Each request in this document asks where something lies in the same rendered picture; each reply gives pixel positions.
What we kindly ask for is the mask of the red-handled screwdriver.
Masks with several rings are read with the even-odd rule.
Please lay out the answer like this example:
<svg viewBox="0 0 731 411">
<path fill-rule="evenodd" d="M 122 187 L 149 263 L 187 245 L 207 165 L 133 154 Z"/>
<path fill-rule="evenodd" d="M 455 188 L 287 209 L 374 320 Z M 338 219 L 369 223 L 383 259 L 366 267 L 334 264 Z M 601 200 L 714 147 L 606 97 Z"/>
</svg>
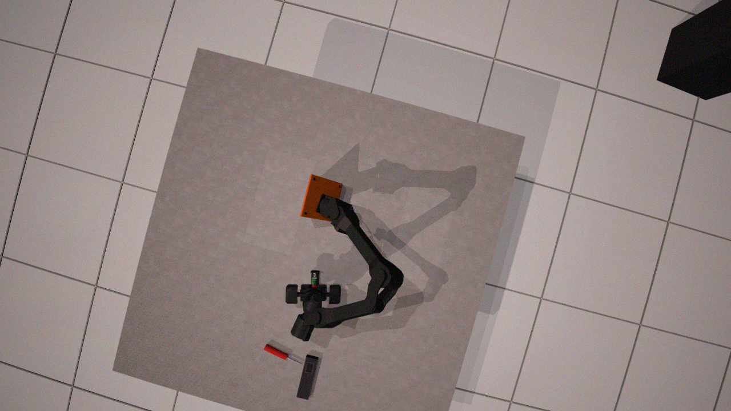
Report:
<svg viewBox="0 0 731 411">
<path fill-rule="evenodd" d="M 274 356 L 278 356 L 278 357 L 281 357 L 281 358 L 282 358 L 282 359 L 284 359 L 284 360 L 286 360 L 286 357 L 287 357 L 287 358 L 289 358 L 289 359 L 290 359 L 291 361 L 297 362 L 297 363 L 298 363 L 298 364 L 300 364 L 300 365 L 302 364 L 302 362 L 298 362 L 298 361 L 295 361 L 294 359 L 292 359 L 292 358 L 288 357 L 288 356 L 289 356 L 288 354 L 285 354 L 285 353 L 283 353 L 283 352 L 282 352 L 282 351 L 280 351 L 279 349 L 273 348 L 273 347 L 272 347 L 272 346 L 270 346 L 269 344 L 266 344 L 266 347 L 265 347 L 264 349 L 265 349 L 266 351 L 268 351 L 269 353 L 272 353 L 272 354 L 274 354 Z"/>
</svg>

